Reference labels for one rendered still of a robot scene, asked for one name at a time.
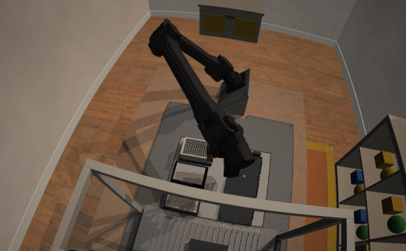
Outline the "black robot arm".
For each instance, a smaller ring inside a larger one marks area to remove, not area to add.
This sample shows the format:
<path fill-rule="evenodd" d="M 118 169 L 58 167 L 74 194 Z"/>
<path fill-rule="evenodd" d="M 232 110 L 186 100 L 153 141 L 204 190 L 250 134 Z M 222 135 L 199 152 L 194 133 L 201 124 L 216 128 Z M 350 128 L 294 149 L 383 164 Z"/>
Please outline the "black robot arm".
<path fill-rule="evenodd" d="M 238 177 L 240 169 L 255 162 L 243 136 L 243 128 L 235 122 L 232 116 L 223 112 L 210 97 L 182 52 L 203 64 L 205 72 L 214 81 L 224 80 L 227 85 L 227 93 L 245 86 L 247 74 L 235 72 L 233 65 L 224 56 L 215 57 L 208 54 L 181 35 L 168 19 L 165 19 L 159 28 L 153 31 L 149 41 L 148 46 L 151 52 L 158 57 L 163 55 L 186 95 L 205 141 L 213 146 L 219 145 L 219 158 L 224 159 L 224 177 Z"/>

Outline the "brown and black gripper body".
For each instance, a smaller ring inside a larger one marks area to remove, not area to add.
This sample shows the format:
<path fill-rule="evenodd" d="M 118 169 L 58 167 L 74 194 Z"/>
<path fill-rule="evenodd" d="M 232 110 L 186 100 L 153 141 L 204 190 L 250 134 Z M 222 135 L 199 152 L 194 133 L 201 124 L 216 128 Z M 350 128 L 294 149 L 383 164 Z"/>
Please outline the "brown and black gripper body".
<path fill-rule="evenodd" d="M 212 146 L 207 143 L 207 155 L 213 155 L 213 158 L 219 158 L 219 145 Z"/>

